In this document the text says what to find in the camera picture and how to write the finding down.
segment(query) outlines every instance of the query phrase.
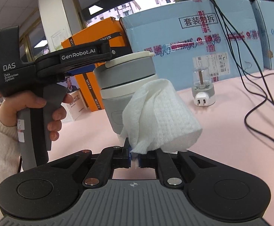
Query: gripper handle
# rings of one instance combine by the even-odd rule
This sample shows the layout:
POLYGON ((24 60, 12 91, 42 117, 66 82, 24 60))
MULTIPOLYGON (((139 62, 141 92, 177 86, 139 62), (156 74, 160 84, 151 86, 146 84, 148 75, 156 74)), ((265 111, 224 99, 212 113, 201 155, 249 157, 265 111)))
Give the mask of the gripper handle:
POLYGON ((26 108, 17 113, 23 170, 48 162, 47 151, 51 150, 51 140, 47 125, 53 121, 52 113, 61 106, 67 88, 59 84, 51 84, 33 92, 38 97, 44 98, 47 103, 42 109, 26 108))

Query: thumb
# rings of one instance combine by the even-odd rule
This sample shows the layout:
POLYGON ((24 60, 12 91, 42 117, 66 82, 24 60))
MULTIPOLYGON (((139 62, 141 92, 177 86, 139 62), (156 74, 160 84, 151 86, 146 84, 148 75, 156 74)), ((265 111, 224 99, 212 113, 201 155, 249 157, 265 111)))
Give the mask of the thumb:
POLYGON ((45 99, 37 97, 31 91, 17 93, 5 100, 11 112, 18 112, 25 108, 40 109, 46 105, 45 99))

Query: sweater cuff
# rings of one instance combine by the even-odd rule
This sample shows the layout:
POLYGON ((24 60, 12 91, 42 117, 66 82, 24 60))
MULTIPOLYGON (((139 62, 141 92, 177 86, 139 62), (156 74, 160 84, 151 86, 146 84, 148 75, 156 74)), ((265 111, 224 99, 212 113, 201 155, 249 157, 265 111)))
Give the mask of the sweater cuff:
POLYGON ((17 127, 6 127, 0 121, 0 133, 5 134, 6 136, 13 138, 14 140, 18 140, 18 131, 17 127))

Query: white lid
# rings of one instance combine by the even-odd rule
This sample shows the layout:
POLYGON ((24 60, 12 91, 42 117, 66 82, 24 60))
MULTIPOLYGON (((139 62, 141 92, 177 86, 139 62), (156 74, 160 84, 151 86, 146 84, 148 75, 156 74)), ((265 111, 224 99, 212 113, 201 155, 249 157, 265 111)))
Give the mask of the white lid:
POLYGON ((130 82, 117 87, 102 89, 100 90, 100 95, 103 99, 117 98, 117 97, 129 95, 129 94, 135 93, 145 83, 150 82, 152 80, 157 80, 157 79, 158 79, 158 76, 154 74, 152 76, 140 79, 138 81, 130 82))
POLYGON ((105 66, 106 66, 106 68, 110 68, 112 66, 115 66, 115 65, 118 65, 121 63, 125 63, 125 62, 131 61, 131 60, 145 58, 145 57, 153 57, 154 55, 155 54, 151 53, 150 51, 131 53, 131 54, 127 54, 127 55, 121 56, 119 58, 115 58, 110 61, 107 61, 105 66))

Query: orange box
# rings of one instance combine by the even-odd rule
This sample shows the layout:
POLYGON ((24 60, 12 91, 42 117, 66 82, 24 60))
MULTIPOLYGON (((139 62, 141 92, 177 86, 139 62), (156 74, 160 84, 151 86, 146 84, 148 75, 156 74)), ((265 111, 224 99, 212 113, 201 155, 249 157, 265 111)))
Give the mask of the orange box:
MULTIPOLYGON (((100 39, 108 39, 111 47, 128 46, 125 32, 118 20, 113 17, 106 18, 86 29, 76 33, 62 42, 63 48, 71 47, 100 39)), ((100 88, 93 72, 76 75, 82 95, 91 111, 104 109, 100 96, 100 88)))

